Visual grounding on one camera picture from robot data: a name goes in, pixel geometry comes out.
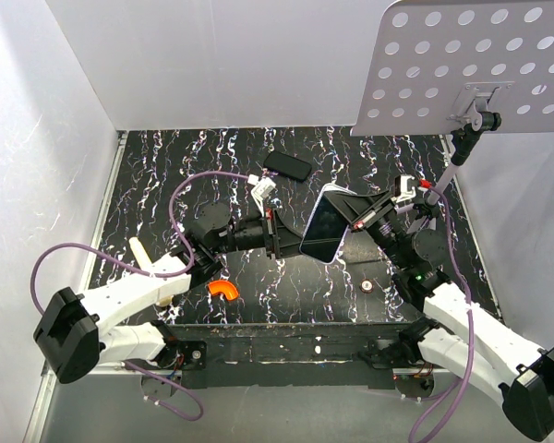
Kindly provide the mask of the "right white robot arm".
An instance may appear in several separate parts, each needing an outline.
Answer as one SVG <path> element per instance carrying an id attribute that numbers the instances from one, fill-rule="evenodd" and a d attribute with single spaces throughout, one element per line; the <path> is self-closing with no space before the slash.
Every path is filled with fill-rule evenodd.
<path id="1" fill-rule="evenodd" d="M 424 315 L 402 332 L 399 354 L 410 366 L 426 361 L 451 371 L 496 402 L 525 437 L 542 442 L 554 432 L 554 346 L 514 332 L 476 305 L 465 283 L 440 269 L 450 236 L 409 233 L 395 198 L 329 191 L 326 200 L 352 232 L 367 232 L 396 267 L 393 281 L 404 301 Z"/>

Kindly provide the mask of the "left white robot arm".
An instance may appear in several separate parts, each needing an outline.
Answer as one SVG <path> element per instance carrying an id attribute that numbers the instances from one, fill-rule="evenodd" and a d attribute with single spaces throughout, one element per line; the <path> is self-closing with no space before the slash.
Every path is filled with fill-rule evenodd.
<path id="1" fill-rule="evenodd" d="M 266 207 L 236 221 L 222 203 L 204 207 L 177 246 L 145 274 L 76 294 L 66 287 L 52 296 L 33 333 L 47 364 L 62 384 L 85 377 L 97 365 L 142 360 L 160 369 L 187 354 L 186 345 L 160 320 L 127 326 L 125 320 L 211 281 L 220 255 L 262 248 L 281 259 L 299 253 L 300 233 L 276 209 Z"/>

